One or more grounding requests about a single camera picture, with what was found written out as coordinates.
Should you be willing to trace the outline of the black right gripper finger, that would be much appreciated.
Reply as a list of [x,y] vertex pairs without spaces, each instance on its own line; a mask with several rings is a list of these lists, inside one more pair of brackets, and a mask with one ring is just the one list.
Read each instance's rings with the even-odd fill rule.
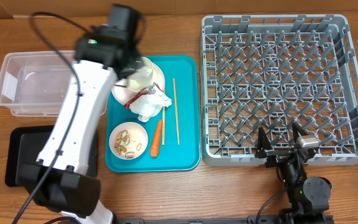
[[272,150],[272,145],[263,129],[263,127],[258,128],[258,140],[257,140],[257,152],[266,152]]
[[297,122],[292,124],[293,138],[295,147],[300,148],[302,145],[300,143],[301,136],[307,136],[308,132],[305,131]]

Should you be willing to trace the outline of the white cup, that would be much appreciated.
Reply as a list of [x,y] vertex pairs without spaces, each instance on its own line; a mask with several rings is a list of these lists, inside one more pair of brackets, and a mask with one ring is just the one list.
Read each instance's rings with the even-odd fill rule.
[[160,81],[160,75],[158,74],[155,64],[146,57],[141,57],[141,60],[143,66],[137,69],[136,72],[130,75],[126,80],[126,87],[135,93]]

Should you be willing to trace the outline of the red snack wrapper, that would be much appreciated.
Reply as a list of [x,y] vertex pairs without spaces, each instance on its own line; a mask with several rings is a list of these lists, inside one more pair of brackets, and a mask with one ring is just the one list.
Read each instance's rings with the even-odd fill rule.
[[151,95],[156,93],[157,90],[163,91],[159,85],[157,83],[153,83],[143,89],[141,89],[138,93],[136,93],[125,105],[124,107],[126,109],[129,109],[130,105],[135,102],[135,100],[137,100],[139,97],[143,96],[143,95]]

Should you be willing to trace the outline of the white napkin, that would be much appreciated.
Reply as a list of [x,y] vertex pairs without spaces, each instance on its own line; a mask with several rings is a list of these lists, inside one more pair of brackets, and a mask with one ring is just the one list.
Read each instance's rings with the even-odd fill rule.
[[129,105],[129,109],[138,114],[138,120],[146,123],[151,117],[156,116],[163,107],[172,105],[172,100],[159,89],[155,89],[151,94],[138,97]]

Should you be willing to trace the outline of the pink bowl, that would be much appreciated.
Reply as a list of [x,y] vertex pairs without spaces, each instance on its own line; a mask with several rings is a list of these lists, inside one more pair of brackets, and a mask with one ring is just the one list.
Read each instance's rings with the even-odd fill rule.
[[115,127],[108,142],[111,152],[123,160],[138,158],[145,152],[147,145],[147,132],[134,122],[125,122]]

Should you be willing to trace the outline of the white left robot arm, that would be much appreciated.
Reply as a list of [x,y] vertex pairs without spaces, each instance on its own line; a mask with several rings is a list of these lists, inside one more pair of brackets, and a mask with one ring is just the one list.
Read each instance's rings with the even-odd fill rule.
[[136,34],[143,15],[114,4],[108,23],[85,30],[76,41],[68,91],[52,132],[37,159],[17,168],[16,179],[28,202],[57,212],[74,223],[114,223],[116,216],[100,201],[101,183],[87,175],[91,144],[101,110],[119,80],[141,65]]

